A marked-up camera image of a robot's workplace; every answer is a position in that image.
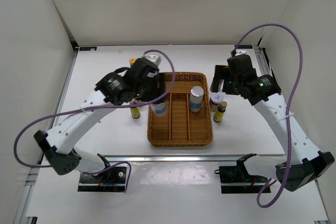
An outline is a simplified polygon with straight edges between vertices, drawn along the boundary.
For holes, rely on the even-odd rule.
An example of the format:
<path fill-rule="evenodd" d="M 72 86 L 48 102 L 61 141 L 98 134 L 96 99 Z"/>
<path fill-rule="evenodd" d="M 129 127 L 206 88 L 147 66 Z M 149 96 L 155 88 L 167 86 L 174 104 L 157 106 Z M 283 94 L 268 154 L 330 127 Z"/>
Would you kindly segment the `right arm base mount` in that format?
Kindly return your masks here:
<path fill-rule="evenodd" d="M 219 176 L 221 194 L 257 194 L 267 182 L 267 178 L 249 175 L 244 162 L 256 154 L 247 154 L 236 161 L 234 166 L 220 166 L 214 170 Z"/>

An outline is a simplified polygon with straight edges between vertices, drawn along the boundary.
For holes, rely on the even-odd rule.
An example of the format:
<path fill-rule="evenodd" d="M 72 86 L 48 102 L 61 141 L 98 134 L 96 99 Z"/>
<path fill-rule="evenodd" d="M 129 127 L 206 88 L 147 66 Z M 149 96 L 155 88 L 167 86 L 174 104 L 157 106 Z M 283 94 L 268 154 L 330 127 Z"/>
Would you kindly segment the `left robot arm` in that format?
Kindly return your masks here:
<path fill-rule="evenodd" d="M 91 173 L 98 182 L 110 176 L 107 160 L 76 147 L 77 142 L 117 105 L 133 99 L 149 102 L 165 91 L 165 76 L 159 72 L 161 58 L 148 55 L 136 59 L 104 76 L 81 104 L 80 112 L 66 117 L 47 132 L 38 131 L 34 138 L 58 175 L 73 170 Z"/>

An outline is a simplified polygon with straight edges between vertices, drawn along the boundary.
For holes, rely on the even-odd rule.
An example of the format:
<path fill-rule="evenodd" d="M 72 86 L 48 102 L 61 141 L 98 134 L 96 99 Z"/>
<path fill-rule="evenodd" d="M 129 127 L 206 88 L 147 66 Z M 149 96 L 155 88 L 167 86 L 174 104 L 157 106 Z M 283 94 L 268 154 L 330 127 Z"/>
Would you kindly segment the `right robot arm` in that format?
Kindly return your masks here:
<path fill-rule="evenodd" d="M 227 62 L 215 66 L 211 91 L 222 90 L 248 100 L 270 126 L 286 158 L 247 154 L 235 166 L 221 170 L 225 182 L 247 183 L 255 177 L 264 177 L 284 183 L 288 191 L 295 191 L 324 174 L 335 161 L 333 155 L 320 151 L 286 111 L 284 96 L 275 79 L 269 74 L 258 76 L 248 54 L 240 52 Z"/>

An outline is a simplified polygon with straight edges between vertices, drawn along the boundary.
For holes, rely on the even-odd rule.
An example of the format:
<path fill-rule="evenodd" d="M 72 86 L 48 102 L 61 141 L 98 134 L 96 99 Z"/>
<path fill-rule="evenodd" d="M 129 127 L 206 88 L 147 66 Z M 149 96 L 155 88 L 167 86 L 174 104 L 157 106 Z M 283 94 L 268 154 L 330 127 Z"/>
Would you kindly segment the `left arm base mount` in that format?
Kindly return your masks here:
<path fill-rule="evenodd" d="M 125 193 L 128 188 L 132 166 L 129 162 L 111 164 L 103 155 L 98 155 L 107 169 L 100 174 L 81 174 L 78 182 L 78 192 L 108 192 Z"/>

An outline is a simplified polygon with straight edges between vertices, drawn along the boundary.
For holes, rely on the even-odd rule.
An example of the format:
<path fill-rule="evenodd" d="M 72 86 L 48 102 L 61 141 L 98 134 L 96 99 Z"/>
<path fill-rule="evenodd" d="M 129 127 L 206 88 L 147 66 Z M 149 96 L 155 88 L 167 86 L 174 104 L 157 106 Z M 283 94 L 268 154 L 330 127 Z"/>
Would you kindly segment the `silver-lid bead jar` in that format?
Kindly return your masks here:
<path fill-rule="evenodd" d="M 155 115 L 163 116 L 166 113 L 166 99 L 162 98 L 150 104 L 150 108 Z"/>
<path fill-rule="evenodd" d="M 193 113 L 200 111 L 203 102 L 204 90 L 200 86 L 194 86 L 191 88 L 189 109 Z"/>

